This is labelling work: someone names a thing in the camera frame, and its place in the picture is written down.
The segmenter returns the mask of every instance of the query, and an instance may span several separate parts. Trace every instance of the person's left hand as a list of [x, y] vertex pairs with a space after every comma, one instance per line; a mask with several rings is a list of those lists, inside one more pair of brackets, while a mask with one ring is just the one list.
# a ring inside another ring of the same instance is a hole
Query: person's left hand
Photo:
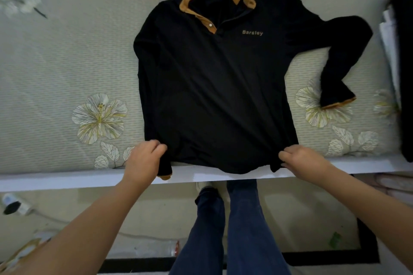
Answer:
[[122, 180], [146, 189], [158, 174], [159, 160], [167, 149], [157, 140], [144, 141], [135, 146], [126, 162]]

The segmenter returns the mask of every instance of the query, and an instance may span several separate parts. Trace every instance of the black floor border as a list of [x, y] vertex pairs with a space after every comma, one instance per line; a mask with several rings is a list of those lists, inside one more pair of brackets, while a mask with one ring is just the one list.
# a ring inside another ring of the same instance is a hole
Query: black floor border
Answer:
[[[357, 226], [361, 247], [359, 250], [285, 252], [282, 255], [291, 266], [380, 263], [376, 236], [359, 219]], [[174, 262], [175, 257], [107, 259], [99, 273], [168, 272]]]

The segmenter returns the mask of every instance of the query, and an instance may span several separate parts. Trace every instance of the dark blue cloth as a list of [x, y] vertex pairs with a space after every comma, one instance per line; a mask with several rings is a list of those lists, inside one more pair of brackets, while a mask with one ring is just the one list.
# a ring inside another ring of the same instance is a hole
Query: dark blue cloth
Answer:
[[[227, 275], [290, 275], [258, 199], [256, 180], [229, 180]], [[224, 202], [214, 188], [195, 200], [198, 217], [169, 275], [222, 275]]]

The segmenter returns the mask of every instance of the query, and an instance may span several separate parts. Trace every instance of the shirt sleeve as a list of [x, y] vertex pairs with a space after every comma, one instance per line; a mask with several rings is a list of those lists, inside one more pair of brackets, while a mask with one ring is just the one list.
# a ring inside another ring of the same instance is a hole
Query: shirt sleeve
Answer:
[[330, 47], [328, 60], [321, 73], [320, 106], [340, 107], [356, 99], [342, 79], [359, 60], [373, 32], [358, 16], [337, 17], [323, 21], [307, 10], [300, 0], [286, 0], [286, 43], [296, 54]]
[[[159, 63], [160, 48], [157, 41], [157, 29], [155, 26], [157, 7], [149, 14], [142, 26], [139, 34], [133, 43], [133, 49], [139, 60], [138, 78], [139, 78], [139, 95], [142, 105], [143, 120], [145, 122], [145, 140], [157, 139], [160, 142], [162, 138], [156, 130], [154, 116], [154, 92], [157, 83], [157, 67]], [[158, 176], [167, 180], [172, 175], [171, 158], [166, 152], [159, 163]]]

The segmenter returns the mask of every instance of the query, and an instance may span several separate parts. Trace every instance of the black shirt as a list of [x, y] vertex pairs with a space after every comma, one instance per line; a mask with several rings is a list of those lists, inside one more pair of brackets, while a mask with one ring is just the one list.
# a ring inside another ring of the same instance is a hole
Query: black shirt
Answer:
[[300, 0], [168, 0], [134, 43], [145, 138], [170, 161], [247, 173], [297, 144], [284, 76], [300, 52], [330, 46], [321, 106], [355, 100], [342, 82], [372, 36], [360, 17], [323, 21]]

